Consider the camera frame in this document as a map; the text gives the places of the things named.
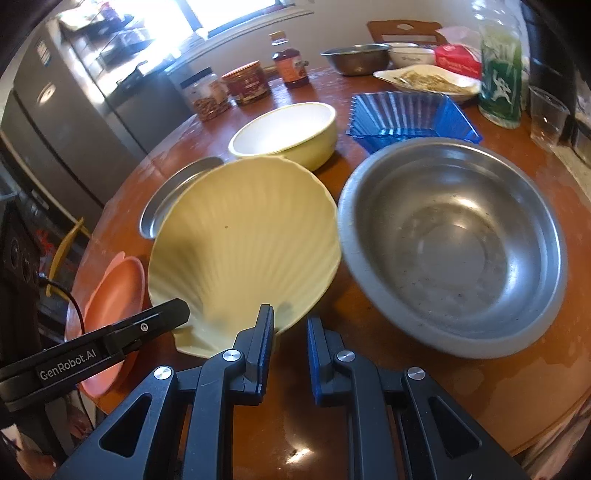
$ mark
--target screw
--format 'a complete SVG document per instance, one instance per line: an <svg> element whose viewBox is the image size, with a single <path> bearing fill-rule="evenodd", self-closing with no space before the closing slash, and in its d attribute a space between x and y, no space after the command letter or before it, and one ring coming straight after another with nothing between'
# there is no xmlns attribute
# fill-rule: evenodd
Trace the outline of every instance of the screw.
<svg viewBox="0 0 591 480"><path fill-rule="evenodd" d="M242 354L238 351L238 350L234 350L233 348L230 350L226 350L223 355L222 358L226 361L226 362L235 362L236 360L238 360L240 358Z"/></svg>
<svg viewBox="0 0 591 480"><path fill-rule="evenodd" d="M425 378L425 370L421 367L411 367L408 369L407 375L413 380L422 380Z"/></svg>
<svg viewBox="0 0 591 480"><path fill-rule="evenodd" d="M173 374L173 370L170 367L158 367L154 370L154 376L158 378L158 380L166 380Z"/></svg>
<svg viewBox="0 0 591 480"><path fill-rule="evenodd" d="M351 350L341 350L336 354L336 358L341 362L352 362L355 360L355 354Z"/></svg>

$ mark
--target red plastic bag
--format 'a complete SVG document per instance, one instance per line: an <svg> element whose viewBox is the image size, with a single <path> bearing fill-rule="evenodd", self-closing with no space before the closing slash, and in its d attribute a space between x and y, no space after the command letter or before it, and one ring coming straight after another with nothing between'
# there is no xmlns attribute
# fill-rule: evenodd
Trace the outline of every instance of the red plastic bag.
<svg viewBox="0 0 591 480"><path fill-rule="evenodd" d="M435 48L435 65L450 72L480 80L482 63L464 45L439 45Z"/></svg>

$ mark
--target clear plastic cup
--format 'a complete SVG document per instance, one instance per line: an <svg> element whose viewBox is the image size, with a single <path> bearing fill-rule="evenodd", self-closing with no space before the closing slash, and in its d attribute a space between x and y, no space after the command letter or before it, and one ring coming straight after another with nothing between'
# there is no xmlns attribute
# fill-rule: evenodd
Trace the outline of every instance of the clear plastic cup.
<svg viewBox="0 0 591 480"><path fill-rule="evenodd" d="M530 86L530 92L530 137L539 147L552 151L569 116L569 109L554 95L541 88Z"/></svg>

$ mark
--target oval yellow bowl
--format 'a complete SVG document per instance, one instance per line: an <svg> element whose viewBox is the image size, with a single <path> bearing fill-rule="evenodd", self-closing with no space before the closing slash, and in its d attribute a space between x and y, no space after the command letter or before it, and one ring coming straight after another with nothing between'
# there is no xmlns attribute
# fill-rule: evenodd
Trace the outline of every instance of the oval yellow bowl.
<svg viewBox="0 0 591 480"><path fill-rule="evenodd" d="M156 237L148 268L153 305L191 309L173 332L182 353L210 358L254 326L261 303L275 331L321 298L340 262L336 205L305 168L278 157L237 160L198 179Z"/></svg>
<svg viewBox="0 0 591 480"><path fill-rule="evenodd" d="M330 158L336 141L336 110L306 102L255 118L232 137L228 150L238 158L280 155L313 171Z"/></svg>

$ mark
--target blue plastic bowl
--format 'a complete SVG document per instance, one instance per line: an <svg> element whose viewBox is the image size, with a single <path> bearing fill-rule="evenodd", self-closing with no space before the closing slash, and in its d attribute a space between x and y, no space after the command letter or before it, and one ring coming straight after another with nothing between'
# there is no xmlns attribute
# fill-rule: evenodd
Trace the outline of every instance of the blue plastic bowl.
<svg viewBox="0 0 591 480"><path fill-rule="evenodd" d="M347 134L369 153L418 137L482 141L456 102L447 95L427 92L355 95Z"/></svg>

